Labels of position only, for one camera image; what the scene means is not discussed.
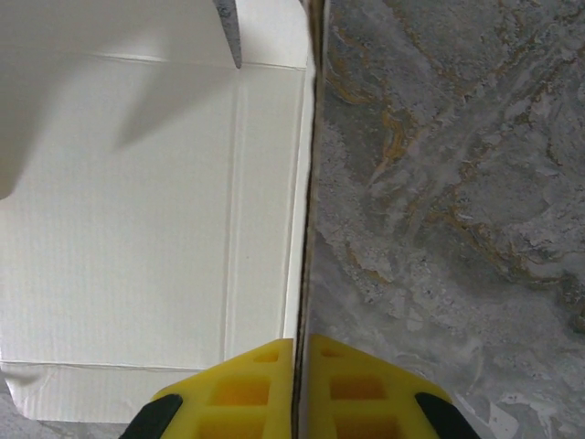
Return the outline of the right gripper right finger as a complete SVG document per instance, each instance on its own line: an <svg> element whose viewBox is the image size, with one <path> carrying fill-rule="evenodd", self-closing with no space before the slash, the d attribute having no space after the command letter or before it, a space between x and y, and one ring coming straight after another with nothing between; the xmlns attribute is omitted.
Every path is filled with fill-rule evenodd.
<svg viewBox="0 0 585 439"><path fill-rule="evenodd" d="M440 386L320 335L304 411L304 439L480 439Z"/></svg>

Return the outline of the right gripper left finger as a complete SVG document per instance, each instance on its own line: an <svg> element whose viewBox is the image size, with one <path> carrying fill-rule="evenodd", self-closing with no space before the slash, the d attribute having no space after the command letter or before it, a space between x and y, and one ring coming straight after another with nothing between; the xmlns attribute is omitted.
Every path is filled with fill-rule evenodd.
<svg viewBox="0 0 585 439"><path fill-rule="evenodd" d="M163 388L125 439L292 439L292 353L276 339Z"/></svg>

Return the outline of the white and lilac paper box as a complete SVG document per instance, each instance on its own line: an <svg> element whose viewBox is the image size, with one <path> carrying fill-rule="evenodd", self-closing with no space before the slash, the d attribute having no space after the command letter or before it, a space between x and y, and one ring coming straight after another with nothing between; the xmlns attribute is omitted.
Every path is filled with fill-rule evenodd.
<svg viewBox="0 0 585 439"><path fill-rule="evenodd" d="M0 0L0 370L29 419L126 423L299 307L300 0Z"/></svg>

